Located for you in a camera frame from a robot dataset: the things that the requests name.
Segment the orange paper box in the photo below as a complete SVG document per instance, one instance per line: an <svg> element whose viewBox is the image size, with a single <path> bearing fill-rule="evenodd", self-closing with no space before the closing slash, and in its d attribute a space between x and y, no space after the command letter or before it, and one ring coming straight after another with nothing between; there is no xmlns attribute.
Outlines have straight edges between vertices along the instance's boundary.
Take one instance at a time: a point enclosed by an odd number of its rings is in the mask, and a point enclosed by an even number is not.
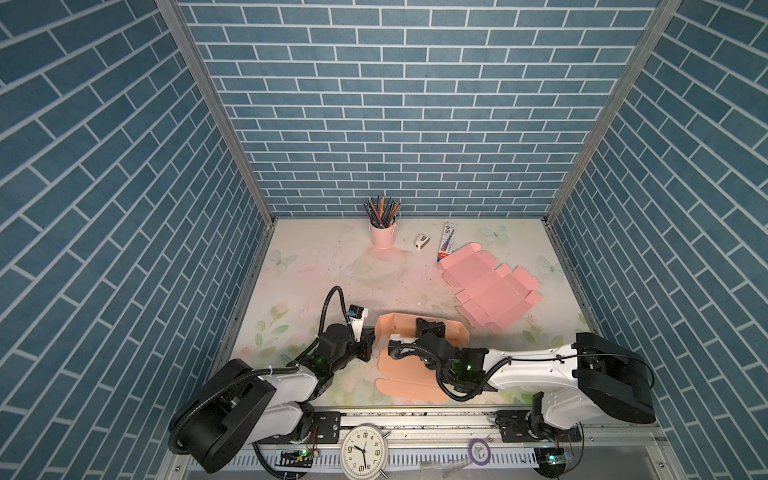
<svg viewBox="0 0 768 480"><path fill-rule="evenodd" d="M392 335L411 338L415 335L416 315L389 313L381 315L375 326L376 340L382 343L378 358L381 378L376 388L384 395L403 403L445 403L449 397L438 387L435 373L418 356L395 360L388 353Z"/></svg>

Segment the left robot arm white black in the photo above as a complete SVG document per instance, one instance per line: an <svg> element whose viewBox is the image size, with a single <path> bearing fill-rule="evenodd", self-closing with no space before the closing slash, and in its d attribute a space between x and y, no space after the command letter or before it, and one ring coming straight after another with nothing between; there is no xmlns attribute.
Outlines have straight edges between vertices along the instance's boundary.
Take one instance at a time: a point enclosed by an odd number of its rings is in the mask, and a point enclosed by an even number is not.
<svg viewBox="0 0 768 480"><path fill-rule="evenodd" d="M172 417L169 450L214 473L247 444L276 436L305 439L314 415L310 402L350 362L369 361L374 343L375 329L354 321L327 327L294 366L256 370L241 359L228 361Z"/></svg>

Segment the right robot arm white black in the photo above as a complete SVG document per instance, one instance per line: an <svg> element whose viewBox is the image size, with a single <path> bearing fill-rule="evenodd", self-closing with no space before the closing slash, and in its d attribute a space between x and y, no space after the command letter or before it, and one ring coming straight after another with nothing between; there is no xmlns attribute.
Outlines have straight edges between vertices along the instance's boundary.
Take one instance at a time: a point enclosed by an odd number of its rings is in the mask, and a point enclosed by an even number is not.
<svg viewBox="0 0 768 480"><path fill-rule="evenodd" d="M438 389L456 402L485 392L534 389L527 419L537 436L600 416L640 425L656 420L651 367L640 355L590 332L557 348L507 352L454 346L446 328L418 319L413 335L389 341L387 354L394 361L419 359Z"/></svg>

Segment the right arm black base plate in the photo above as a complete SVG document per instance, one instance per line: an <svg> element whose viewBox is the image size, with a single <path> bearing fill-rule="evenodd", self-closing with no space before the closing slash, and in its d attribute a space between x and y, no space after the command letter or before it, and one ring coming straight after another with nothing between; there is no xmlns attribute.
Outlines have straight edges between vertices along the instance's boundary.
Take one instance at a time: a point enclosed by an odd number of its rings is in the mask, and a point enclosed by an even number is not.
<svg viewBox="0 0 768 480"><path fill-rule="evenodd" d="M546 424L531 410L499 410L494 423L504 443L579 442L583 434L579 425L563 430Z"/></svg>

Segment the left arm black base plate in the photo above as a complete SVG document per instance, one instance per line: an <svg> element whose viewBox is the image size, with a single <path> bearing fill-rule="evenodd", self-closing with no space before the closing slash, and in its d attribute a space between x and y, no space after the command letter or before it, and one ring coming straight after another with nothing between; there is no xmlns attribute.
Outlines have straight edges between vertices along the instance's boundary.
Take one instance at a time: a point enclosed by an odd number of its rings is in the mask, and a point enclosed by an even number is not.
<svg viewBox="0 0 768 480"><path fill-rule="evenodd" d="M294 444L336 444L340 436L342 414L339 411L304 413L288 441Z"/></svg>

